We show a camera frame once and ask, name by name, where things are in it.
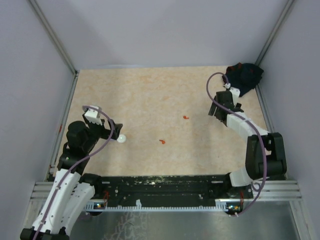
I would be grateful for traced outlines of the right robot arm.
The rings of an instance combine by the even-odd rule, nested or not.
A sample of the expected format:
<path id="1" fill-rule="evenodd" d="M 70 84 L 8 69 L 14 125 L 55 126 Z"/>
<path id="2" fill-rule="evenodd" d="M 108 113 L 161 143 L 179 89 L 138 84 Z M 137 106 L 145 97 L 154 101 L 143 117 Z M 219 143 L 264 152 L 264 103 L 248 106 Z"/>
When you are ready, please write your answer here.
<path id="1" fill-rule="evenodd" d="M 284 180 L 287 172 L 283 136 L 256 125 L 242 110 L 238 97 L 233 89 L 218 91 L 208 113 L 246 143 L 244 166 L 224 175 L 222 183 L 214 187 L 218 195 L 229 198 L 257 180 Z"/>

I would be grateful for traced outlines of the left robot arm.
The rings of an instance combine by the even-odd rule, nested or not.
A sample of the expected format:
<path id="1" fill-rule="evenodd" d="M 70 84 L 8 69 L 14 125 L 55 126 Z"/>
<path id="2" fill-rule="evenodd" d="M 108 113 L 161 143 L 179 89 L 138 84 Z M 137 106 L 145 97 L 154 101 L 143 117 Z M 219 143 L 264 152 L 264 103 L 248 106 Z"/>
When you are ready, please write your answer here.
<path id="1" fill-rule="evenodd" d="M 31 227 L 21 231 L 20 239 L 68 240 L 88 201 L 103 195 L 101 176 L 84 170 L 99 152 L 94 150 L 98 141 L 119 140 L 123 124 L 100 116 L 95 109 L 86 109 L 83 120 L 69 124 L 49 195 Z"/>

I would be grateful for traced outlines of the white earbud charging case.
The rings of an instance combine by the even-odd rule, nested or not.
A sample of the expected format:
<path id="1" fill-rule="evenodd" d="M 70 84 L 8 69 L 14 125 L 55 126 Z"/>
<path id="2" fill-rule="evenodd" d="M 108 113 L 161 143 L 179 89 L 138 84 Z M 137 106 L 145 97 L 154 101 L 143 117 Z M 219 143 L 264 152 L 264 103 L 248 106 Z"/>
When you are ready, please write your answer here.
<path id="1" fill-rule="evenodd" d="M 118 143 L 125 143 L 126 142 L 126 140 L 127 140 L 127 137 L 124 135 L 124 134 L 120 134 L 119 136 L 118 136 L 118 138 L 117 138 L 117 142 Z"/>

